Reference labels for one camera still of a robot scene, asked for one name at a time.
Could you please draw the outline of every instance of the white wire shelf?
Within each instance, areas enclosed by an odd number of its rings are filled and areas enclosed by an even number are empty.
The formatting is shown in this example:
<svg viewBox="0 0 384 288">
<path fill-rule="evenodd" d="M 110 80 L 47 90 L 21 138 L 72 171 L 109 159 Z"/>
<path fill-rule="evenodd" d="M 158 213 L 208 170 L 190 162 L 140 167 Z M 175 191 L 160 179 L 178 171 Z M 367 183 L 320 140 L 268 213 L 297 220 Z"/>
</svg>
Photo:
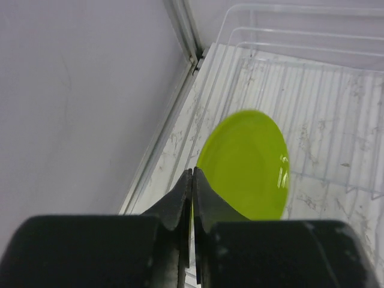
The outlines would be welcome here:
<svg viewBox="0 0 384 288">
<path fill-rule="evenodd" d="M 276 20 L 274 13 L 286 20 L 281 26 L 268 21 Z M 287 22 L 291 14 L 314 19 L 316 25 L 299 29 Z M 235 16 L 240 21 L 233 21 Z M 220 121 L 239 110 L 258 109 L 274 119 L 289 149 L 290 191 L 283 219 L 349 223 L 383 285 L 384 35 L 341 33 L 339 27 L 319 25 L 320 16 L 331 23 L 331 16 L 384 23 L 384 10 L 371 9 L 246 4 L 227 12 L 218 44 L 211 46 L 128 213 L 150 207 L 184 169 L 194 167 Z M 196 285 L 195 275 L 192 265 L 186 287 Z"/>
</svg>

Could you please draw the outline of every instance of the lime green dish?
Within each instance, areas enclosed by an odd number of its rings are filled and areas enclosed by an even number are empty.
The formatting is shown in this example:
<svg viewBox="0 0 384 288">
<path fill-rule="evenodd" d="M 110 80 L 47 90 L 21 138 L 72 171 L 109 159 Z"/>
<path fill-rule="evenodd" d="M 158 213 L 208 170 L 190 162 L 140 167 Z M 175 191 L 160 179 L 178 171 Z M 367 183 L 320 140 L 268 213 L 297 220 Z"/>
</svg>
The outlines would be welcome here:
<svg viewBox="0 0 384 288">
<path fill-rule="evenodd" d="M 197 166 L 216 193 L 243 216 L 281 218 L 289 156 L 279 128 L 264 113 L 246 110 L 226 118 L 208 137 Z"/>
</svg>

